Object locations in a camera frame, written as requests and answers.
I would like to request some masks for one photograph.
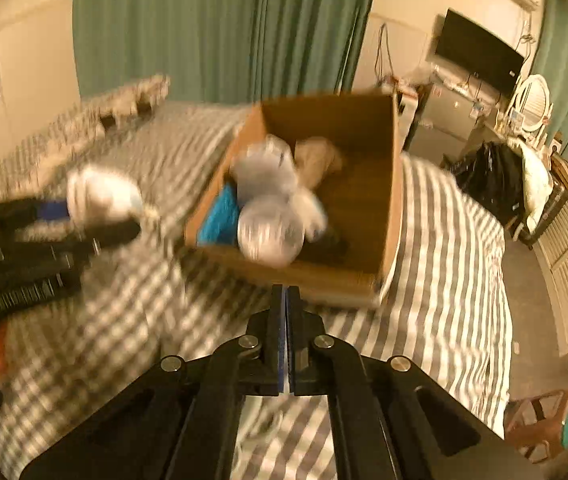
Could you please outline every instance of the television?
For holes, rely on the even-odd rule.
[[[524,57],[513,47],[454,10],[448,9],[435,54],[468,70],[510,96]]]

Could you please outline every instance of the bedding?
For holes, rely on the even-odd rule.
[[[134,242],[95,258],[82,276],[82,295],[11,318],[11,371],[0,410],[0,470],[8,479],[17,479],[28,462],[160,356],[209,354],[243,333],[251,313],[267,308],[266,289],[235,278],[181,241],[189,213],[246,112],[165,102],[103,135],[87,128],[68,141],[58,122],[0,163],[0,200],[32,181],[41,166],[49,170],[36,192],[60,198],[66,174],[91,163],[134,178],[160,214]],[[79,148],[64,160],[52,154],[49,163],[44,147],[53,138],[64,153],[65,142],[78,141]],[[364,355],[407,355],[503,436],[512,328],[502,228],[448,174],[405,155],[401,163],[403,223],[387,303],[374,312],[311,309],[328,333]],[[41,227],[36,235],[56,228]],[[278,412],[279,431],[244,450],[251,458],[237,478],[334,478],[326,399],[266,399],[261,420]]]

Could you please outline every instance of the cardboard box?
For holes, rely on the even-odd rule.
[[[341,263],[318,264],[300,255],[290,266],[272,269],[247,260],[238,248],[208,245],[198,250],[250,282],[298,285],[312,301],[381,304],[397,256],[403,208],[397,121],[396,94],[302,96],[255,105],[186,225],[186,244],[196,245],[233,159],[249,145],[272,134],[294,150],[298,140],[326,137],[343,153],[345,165],[327,176],[316,194],[329,222],[349,244]]]

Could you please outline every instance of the silver bolt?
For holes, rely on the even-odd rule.
[[[315,338],[314,343],[317,348],[332,348],[335,340],[329,335],[322,334]]]
[[[242,348],[255,348],[259,344],[259,339],[254,335],[243,335],[239,339]]]
[[[398,372],[407,372],[411,369],[411,362],[406,357],[397,356],[391,359],[391,366]]]
[[[169,355],[161,360],[161,369],[165,372],[176,372],[181,368],[181,359],[174,355]]]

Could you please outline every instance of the black suitcase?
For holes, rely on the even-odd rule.
[[[526,224],[524,224],[524,228],[520,232],[519,240],[529,248],[532,248],[533,244],[538,241],[538,238],[541,237],[548,226],[551,225],[551,222],[568,200],[568,189],[564,187],[564,184],[562,184],[554,174],[551,174],[551,177],[553,178],[553,190],[542,210],[538,227],[533,233],[530,233],[528,232]]]

